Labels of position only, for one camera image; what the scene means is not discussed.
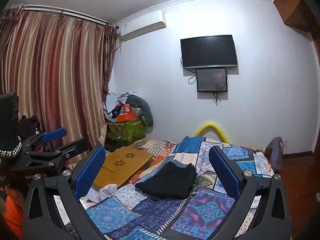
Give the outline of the orange sleeve left forearm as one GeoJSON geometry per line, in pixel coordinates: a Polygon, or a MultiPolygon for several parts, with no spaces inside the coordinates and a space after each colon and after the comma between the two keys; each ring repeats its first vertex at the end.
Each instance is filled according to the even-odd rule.
{"type": "Polygon", "coordinates": [[[3,217],[18,239],[23,239],[23,210],[25,199],[18,189],[7,185],[3,190],[7,195],[3,217]]]}

